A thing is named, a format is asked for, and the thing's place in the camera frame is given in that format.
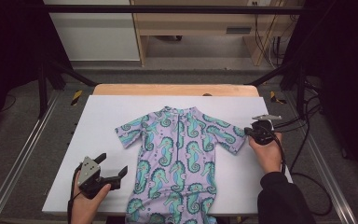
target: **white table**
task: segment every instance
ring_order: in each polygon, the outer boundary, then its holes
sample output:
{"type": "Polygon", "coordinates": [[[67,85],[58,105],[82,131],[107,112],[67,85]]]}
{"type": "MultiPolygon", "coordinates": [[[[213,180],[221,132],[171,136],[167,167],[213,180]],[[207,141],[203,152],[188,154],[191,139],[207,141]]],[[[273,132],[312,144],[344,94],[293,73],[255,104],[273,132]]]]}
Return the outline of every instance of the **white table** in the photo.
{"type": "MultiPolygon", "coordinates": [[[[261,97],[91,95],[42,211],[66,215],[75,168],[84,157],[95,159],[105,152],[107,158],[100,164],[101,176],[117,175],[126,165],[129,171],[121,181],[121,189],[110,191],[98,212],[123,216],[135,183],[141,139],[125,149],[114,129],[158,111],[165,105],[176,108],[196,106],[201,112],[238,127],[250,127],[254,122],[252,117],[268,113],[261,97]]],[[[247,141],[236,156],[218,146],[215,173],[217,195],[210,214],[225,217],[256,214],[262,176],[263,172],[247,141]]]]}

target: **seahorse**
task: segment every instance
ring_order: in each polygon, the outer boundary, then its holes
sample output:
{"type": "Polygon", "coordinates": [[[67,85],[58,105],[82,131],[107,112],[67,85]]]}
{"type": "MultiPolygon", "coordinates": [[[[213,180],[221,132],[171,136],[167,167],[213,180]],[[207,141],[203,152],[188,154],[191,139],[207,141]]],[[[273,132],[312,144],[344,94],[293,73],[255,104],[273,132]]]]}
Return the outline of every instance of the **seahorse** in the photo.
{"type": "Polygon", "coordinates": [[[151,123],[150,125],[145,124],[146,131],[147,131],[147,132],[152,132],[152,133],[158,134],[158,132],[157,132],[157,125],[158,125],[158,122],[156,122],[156,121],[154,121],[154,122],[151,123]]]}
{"type": "Polygon", "coordinates": [[[176,124],[176,127],[174,129],[176,132],[179,132],[178,134],[178,141],[176,142],[176,146],[178,149],[183,147],[184,140],[185,140],[185,125],[182,121],[178,121],[176,124]]]}
{"type": "Polygon", "coordinates": [[[245,130],[244,129],[241,129],[237,126],[233,126],[233,131],[234,133],[238,136],[238,137],[244,137],[245,136],[245,130]]]}
{"type": "Polygon", "coordinates": [[[119,139],[124,145],[126,145],[130,143],[139,132],[140,130],[129,131],[127,133],[122,134],[119,139]]]}
{"type": "Polygon", "coordinates": [[[132,126],[137,126],[137,125],[140,125],[141,123],[143,126],[145,126],[145,122],[148,120],[149,120],[149,116],[145,115],[145,116],[135,119],[127,124],[124,124],[123,126],[121,126],[121,129],[124,131],[128,131],[132,126]]]}
{"type": "Polygon", "coordinates": [[[189,125],[187,126],[187,135],[191,138],[195,138],[199,136],[199,132],[196,131],[199,124],[197,123],[196,119],[193,119],[190,114],[187,115],[187,121],[189,125]]]}
{"type": "Polygon", "coordinates": [[[139,219],[139,209],[145,210],[144,206],[142,205],[142,200],[138,198],[133,198],[129,201],[127,206],[127,213],[130,214],[127,217],[128,222],[137,222],[139,219]]]}
{"type": "Polygon", "coordinates": [[[197,224],[197,220],[191,218],[191,219],[187,220],[184,224],[197,224]]]}
{"type": "Polygon", "coordinates": [[[200,170],[200,165],[197,162],[199,154],[202,154],[199,144],[196,141],[191,141],[186,146],[187,169],[191,173],[196,173],[200,170]]]}
{"type": "Polygon", "coordinates": [[[165,223],[165,217],[160,213],[153,213],[150,215],[150,219],[147,223],[151,224],[164,224],[165,223]]]}
{"type": "Polygon", "coordinates": [[[162,111],[154,112],[154,114],[160,118],[162,116],[162,111]]]}
{"type": "Polygon", "coordinates": [[[153,133],[146,133],[146,138],[145,138],[146,151],[153,151],[154,149],[153,139],[154,139],[153,133]]]}
{"type": "Polygon", "coordinates": [[[208,182],[208,184],[210,184],[210,186],[206,188],[208,192],[210,192],[211,194],[215,194],[216,183],[214,182],[214,162],[212,161],[205,162],[204,170],[201,175],[202,176],[206,175],[206,181],[208,182]]]}
{"type": "Polygon", "coordinates": [[[200,211],[200,204],[197,203],[200,191],[203,190],[202,184],[194,183],[188,186],[188,191],[191,193],[187,196],[187,211],[190,214],[196,214],[200,211]]]}
{"type": "Polygon", "coordinates": [[[222,121],[221,119],[214,119],[214,118],[209,117],[208,115],[202,115],[202,118],[206,121],[215,123],[215,124],[219,125],[220,127],[227,128],[230,125],[229,123],[226,123],[226,122],[222,121]]]}
{"type": "Polygon", "coordinates": [[[211,137],[210,134],[208,133],[202,134],[201,139],[202,139],[202,148],[204,149],[204,151],[209,152],[214,149],[214,145],[212,142],[213,138],[211,137]]]}
{"type": "Polygon", "coordinates": [[[163,112],[162,118],[159,120],[159,124],[161,124],[162,127],[168,127],[171,125],[171,120],[169,119],[171,117],[171,113],[169,112],[163,112]]]}
{"type": "Polygon", "coordinates": [[[159,195],[161,195],[160,192],[158,192],[162,188],[162,181],[164,181],[166,184],[168,183],[168,179],[165,175],[165,170],[162,168],[157,168],[153,171],[153,174],[151,175],[151,181],[149,182],[149,198],[150,199],[157,199],[159,195]]]}
{"type": "Polygon", "coordinates": [[[199,124],[199,126],[201,127],[201,129],[205,129],[206,127],[206,123],[200,121],[199,119],[196,119],[197,123],[199,124]]]}
{"type": "Polygon", "coordinates": [[[220,129],[217,128],[216,126],[213,126],[213,125],[209,126],[208,128],[206,128],[206,132],[207,132],[207,133],[213,133],[213,134],[215,134],[215,135],[218,135],[218,136],[220,136],[220,137],[223,137],[223,138],[226,139],[226,142],[228,142],[228,143],[230,143],[230,144],[235,143],[235,137],[234,137],[234,136],[232,136],[231,134],[226,133],[226,132],[222,132],[222,133],[221,133],[221,132],[220,132],[220,129]]]}
{"type": "Polygon", "coordinates": [[[171,192],[167,201],[164,203],[165,206],[169,206],[171,217],[167,218],[167,221],[170,221],[174,224],[180,223],[182,219],[182,213],[185,210],[183,206],[183,196],[177,192],[171,192]]]}
{"type": "Polygon", "coordinates": [[[135,194],[140,194],[140,193],[144,192],[146,184],[147,184],[147,178],[148,178],[149,172],[150,172],[149,161],[139,161],[138,169],[137,169],[137,173],[136,173],[135,188],[133,190],[133,192],[135,194]]]}
{"type": "MultiPolygon", "coordinates": [[[[201,202],[202,213],[208,214],[209,209],[212,207],[213,201],[214,201],[214,198],[209,197],[201,202]]],[[[203,220],[203,222],[204,222],[204,224],[208,224],[209,223],[208,218],[205,218],[203,220]]]]}
{"type": "Polygon", "coordinates": [[[158,148],[161,148],[161,158],[158,160],[162,166],[168,166],[172,160],[173,140],[170,137],[163,137],[158,148]]]}
{"type": "Polygon", "coordinates": [[[171,189],[176,192],[180,192],[185,187],[185,166],[181,161],[176,161],[175,164],[171,167],[170,174],[173,173],[173,181],[176,185],[171,186],[171,189]]]}

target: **white cabinet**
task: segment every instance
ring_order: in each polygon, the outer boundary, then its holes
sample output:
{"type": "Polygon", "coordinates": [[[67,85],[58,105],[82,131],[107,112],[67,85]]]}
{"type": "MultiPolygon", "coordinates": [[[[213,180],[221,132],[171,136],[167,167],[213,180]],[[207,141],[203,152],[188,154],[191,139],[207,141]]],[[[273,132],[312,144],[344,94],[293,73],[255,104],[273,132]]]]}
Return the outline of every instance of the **white cabinet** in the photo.
{"type": "MultiPolygon", "coordinates": [[[[126,0],[44,0],[47,5],[129,5],[126,0]]],[[[130,13],[50,13],[70,61],[139,61],[130,13]]]]}

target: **black sleeve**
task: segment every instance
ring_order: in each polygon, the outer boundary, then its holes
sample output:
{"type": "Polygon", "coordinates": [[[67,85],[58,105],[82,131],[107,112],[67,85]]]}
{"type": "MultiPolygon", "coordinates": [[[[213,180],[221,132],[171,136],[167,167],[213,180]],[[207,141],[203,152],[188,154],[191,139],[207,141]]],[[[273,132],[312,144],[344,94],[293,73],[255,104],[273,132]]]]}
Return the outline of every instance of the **black sleeve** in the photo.
{"type": "Polygon", "coordinates": [[[258,220],[264,223],[315,223],[300,189],[287,181],[285,175],[273,172],[260,181],[258,220]]]}

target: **lavender swimsuit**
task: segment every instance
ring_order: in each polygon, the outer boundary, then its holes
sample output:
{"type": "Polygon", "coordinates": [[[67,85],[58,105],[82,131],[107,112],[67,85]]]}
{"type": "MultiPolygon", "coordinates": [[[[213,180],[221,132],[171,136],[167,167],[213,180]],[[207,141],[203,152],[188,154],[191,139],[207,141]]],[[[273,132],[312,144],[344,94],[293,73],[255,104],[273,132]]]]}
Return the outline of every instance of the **lavender swimsuit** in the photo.
{"type": "Polygon", "coordinates": [[[216,195],[214,148],[236,154],[243,129],[211,118],[196,107],[165,106],[116,128],[124,147],[139,136],[135,187],[126,223],[215,223],[207,213],[216,195]]]}

